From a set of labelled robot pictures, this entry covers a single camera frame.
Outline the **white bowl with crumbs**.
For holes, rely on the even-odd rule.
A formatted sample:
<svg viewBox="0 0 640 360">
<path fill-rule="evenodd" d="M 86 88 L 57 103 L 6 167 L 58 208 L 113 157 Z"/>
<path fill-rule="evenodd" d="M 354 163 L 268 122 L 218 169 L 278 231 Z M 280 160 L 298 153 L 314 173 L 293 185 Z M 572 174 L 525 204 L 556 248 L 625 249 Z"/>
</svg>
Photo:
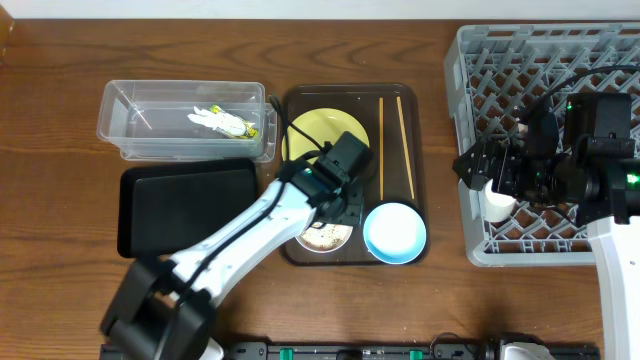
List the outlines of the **white bowl with crumbs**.
<svg viewBox="0 0 640 360">
<path fill-rule="evenodd" d="M 315 222 L 296 236 L 296 241 L 311 252 L 329 253 L 341 248 L 352 232 L 352 226 Z"/>
</svg>

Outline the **white cup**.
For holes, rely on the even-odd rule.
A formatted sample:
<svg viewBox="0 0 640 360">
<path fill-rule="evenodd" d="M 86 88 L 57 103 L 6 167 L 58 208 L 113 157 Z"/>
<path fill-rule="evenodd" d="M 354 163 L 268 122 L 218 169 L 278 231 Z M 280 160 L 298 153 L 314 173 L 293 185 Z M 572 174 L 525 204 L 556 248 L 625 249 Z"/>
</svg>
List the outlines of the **white cup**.
<svg viewBox="0 0 640 360">
<path fill-rule="evenodd" d="M 502 222 L 511 216 L 517 201 L 509 195 L 494 192 L 492 185 L 493 181 L 489 180 L 482 190 L 484 220 L 488 222 Z"/>
</svg>

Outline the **green orange snack wrapper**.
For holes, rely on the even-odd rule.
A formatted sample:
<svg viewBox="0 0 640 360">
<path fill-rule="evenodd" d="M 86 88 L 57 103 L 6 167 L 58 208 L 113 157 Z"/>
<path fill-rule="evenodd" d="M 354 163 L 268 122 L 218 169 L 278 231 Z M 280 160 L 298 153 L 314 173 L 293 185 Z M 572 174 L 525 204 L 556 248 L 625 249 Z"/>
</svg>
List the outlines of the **green orange snack wrapper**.
<svg viewBox="0 0 640 360">
<path fill-rule="evenodd" d="M 214 115 L 216 129 L 230 138 L 252 139 L 258 134 L 258 131 L 254 128 L 254 123 L 228 113 L 218 105 L 213 105 L 210 111 Z"/>
</svg>

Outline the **white tissue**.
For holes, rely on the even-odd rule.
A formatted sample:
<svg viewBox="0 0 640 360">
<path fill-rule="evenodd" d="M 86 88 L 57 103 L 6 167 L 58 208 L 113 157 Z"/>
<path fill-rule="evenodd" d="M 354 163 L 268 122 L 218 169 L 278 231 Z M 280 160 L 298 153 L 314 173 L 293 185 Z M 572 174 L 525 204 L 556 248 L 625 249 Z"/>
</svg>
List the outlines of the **white tissue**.
<svg viewBox="0 0 640 360">
<path fill-rule="evenodd" d="M 247 125 L 241 118 L 235 115 L 221 110 L 213 112 L 198 107 L 193 107 L 193 111 L 193 114 L 187 116 L 193 123 L 211 128 L 231 137 L 241 137 L 247 134 Z"/>
</svg>

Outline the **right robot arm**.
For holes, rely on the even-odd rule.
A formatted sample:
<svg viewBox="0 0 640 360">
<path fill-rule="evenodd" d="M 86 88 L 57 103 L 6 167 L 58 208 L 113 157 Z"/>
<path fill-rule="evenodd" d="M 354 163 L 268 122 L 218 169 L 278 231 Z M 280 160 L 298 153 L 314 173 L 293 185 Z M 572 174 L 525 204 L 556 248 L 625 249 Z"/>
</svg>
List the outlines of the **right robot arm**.
<svg viewBox="0 0 640 360">
<path fill-rule="evenodd" d="M 478 141 L 453 163 L 470 189 L 558 210 L 576 206 L 600 286 L 607 359 L 639 356 L 639 161 L 626 93 L 568 96 L 564 124 L 545 106 L 525 116 L 521 145 Z"/>
</svg>

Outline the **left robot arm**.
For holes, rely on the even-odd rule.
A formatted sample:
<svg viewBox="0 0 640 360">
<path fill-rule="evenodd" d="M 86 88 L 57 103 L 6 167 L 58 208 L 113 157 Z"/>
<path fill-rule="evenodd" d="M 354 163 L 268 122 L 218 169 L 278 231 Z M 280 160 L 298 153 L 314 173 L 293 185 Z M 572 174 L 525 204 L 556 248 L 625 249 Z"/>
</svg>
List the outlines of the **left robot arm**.
<svg viewBox="0 0 640 360">
<path fill-rule="evenodd" d="M 286 161 L 265 192 L 206 239 L 167 260 L 129 267 L 100 330 L 131 359 L 221 359 L 213 338 L 216 310 L 267 255 L 320 218 L 345 211 L 369 154 L 333 149 Z"/>
</svg>

